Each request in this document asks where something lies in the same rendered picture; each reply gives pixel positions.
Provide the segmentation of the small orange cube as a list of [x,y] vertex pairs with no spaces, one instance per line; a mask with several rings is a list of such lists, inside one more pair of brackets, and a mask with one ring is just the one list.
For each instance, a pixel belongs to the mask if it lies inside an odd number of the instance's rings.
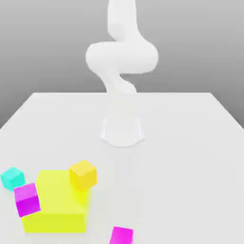
[[69,173],[70,182],[81,191],[89,190],[97,184],[97,170],[87,160],[72,165]]

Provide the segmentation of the small magenta cube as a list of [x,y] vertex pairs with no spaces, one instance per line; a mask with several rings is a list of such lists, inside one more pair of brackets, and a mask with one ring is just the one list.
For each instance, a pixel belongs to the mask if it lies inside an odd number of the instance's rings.
[[19,217],[39,212],[40,201],[35,183],[29,183],[13,189]]
[[133,244],[133,229],[114,226],[109,244]]

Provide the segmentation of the small cyan cube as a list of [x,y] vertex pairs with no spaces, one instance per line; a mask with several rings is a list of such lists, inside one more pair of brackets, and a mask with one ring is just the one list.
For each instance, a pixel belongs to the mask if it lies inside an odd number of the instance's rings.
[[5,189],[13,192],[14,188],[26,184],[23,171],[16,167],[11,167],[0,175],[2,185]]

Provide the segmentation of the large yellow box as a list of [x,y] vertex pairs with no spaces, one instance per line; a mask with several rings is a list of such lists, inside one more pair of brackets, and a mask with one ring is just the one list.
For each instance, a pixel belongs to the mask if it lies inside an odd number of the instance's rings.
[[91,189],[77,189],[68,170],[41,170],[35,184],[41,210],[21,218],[26,233],[86,232]]

